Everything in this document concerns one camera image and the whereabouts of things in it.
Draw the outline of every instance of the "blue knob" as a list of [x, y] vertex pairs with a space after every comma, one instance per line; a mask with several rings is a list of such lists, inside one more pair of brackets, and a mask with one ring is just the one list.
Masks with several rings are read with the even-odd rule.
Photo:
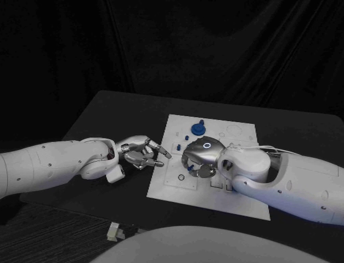
[[191, 126], [191, 132], [194, 135], [197, 136], [201, 136], [205, 134], [205, 122], [204, 120], [201, 119], [200, 120], [200, 123], [195, 123], [192, 126]]

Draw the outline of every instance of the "black table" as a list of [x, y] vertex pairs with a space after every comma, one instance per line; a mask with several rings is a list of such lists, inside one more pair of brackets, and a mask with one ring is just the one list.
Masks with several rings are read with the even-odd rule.
[[[162, 141], [169, 114], [255, 123], [260, 145], [298, 152], [344, 167], [344, 123], [334, 115], [215, 104], [101, 91], [64, 140], [88, 137], [114, 141], [145, 134]], [[22, 194], [22, 201], [110, 219], [148, 230], [198, 225], [263, 237], [330, 262], [344, 262], [344, 227], [309, 222], [270, 208], [265, 221], [146, 197], [152, 167], [137, 171], [123, 162], [126, 178], [84, 180]]]

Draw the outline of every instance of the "white board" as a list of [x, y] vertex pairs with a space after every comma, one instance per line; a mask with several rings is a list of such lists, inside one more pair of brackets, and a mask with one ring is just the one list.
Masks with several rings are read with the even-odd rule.
[[213, 178], [195, 178], [182, 166], [184, 149], [191, 142], [202, 137], [195, 136], [191, 132], [191, 126], [201, 119], [205, 123], [202, 136], [215, 138], [224, 146], [228, 146], [230, 143], [242, 146], [259, 145], [255, 125], [250, 123], [169, 115], [162, 146], [169, 151], [172, 158], [168, 160], [162, 155], [158, 155], [158, 160], [165, 163], [165, 166], [155, 167], [148, 197], [270, 220], [268, 205], [233, 191], [230, 182], [218, 172]]

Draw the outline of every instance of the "black backdrop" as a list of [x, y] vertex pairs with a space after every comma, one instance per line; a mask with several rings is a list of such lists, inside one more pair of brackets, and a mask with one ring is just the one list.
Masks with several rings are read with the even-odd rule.
[[344, 1], [0, 0], [0, 152], [59, 140], [103, 89], [344, 120]]

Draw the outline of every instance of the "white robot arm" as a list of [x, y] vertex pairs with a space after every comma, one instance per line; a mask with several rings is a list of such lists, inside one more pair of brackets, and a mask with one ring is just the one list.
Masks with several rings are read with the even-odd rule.
[[137, 135], [117, 144], [104, 138], [58, 141], [0, 154], [0, 198], [15, 193], [48, 189], [65, 184], [77, 174], [84, 179], [107, 177], [110, 183], [124, 178], [119, 160], [124, 158], [137, 169], [155, 161], [155, 149], [166, 158], [171, 154], [148, 136]]
[[[259, 148], [273, 149], [272, 146], [224, 147], [204, 136], [187, 147], [182, 165], [187, 166], [187, 159], [200, 164], [191, 174], [202, 178], [214, 176], [213, 169], [218, 170], [239, 193], [289, 214], [344, 225], [344, 168], [296, 153], [266, 153]], [[270, 166], [279, 172], [273, 181], [266, 182]]]

